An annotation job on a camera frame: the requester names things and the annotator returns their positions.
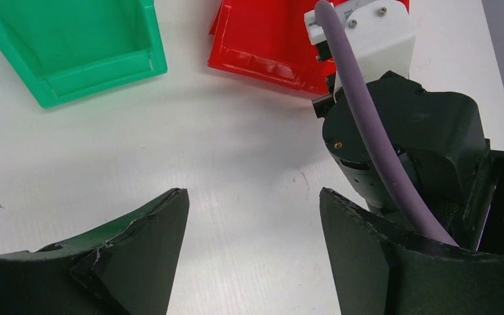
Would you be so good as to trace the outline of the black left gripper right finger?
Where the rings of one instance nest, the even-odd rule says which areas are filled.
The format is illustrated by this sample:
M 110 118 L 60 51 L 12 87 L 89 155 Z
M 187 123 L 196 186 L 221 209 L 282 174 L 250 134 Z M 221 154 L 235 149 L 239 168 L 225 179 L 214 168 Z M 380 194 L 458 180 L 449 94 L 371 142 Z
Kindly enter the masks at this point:
M 504 314 L 504 256 L 428 239 L 320 191 L 341 314 Z

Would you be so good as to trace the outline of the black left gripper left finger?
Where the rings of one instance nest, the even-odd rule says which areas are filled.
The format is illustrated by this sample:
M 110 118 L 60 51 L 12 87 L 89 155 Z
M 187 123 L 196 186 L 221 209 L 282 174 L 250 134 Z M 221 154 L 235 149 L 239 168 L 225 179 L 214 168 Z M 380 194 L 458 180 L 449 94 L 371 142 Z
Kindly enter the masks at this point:
M 165 314 L 189 208 L 174 188 L 83 234 L 0 255 L 0 314 Z

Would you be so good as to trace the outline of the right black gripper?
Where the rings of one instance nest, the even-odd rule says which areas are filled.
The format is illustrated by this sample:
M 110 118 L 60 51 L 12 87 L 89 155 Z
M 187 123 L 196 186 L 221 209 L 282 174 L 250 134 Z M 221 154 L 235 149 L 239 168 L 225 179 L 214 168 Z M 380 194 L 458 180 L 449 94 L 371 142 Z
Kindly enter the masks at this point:
M 504 151 L 492 150 L 476 102 L 428 92 L 394 72 L 368 84 L 394 153 L 431 213 L 462 251 L 504 255 Z M 421 235 L 400 212 L 376 171 L 344 93 L 314 102 L 322 137 L 366 209 L 325 210 L 327 250 L 351 253 L 386 241 L 432 254 L 449 246 Z

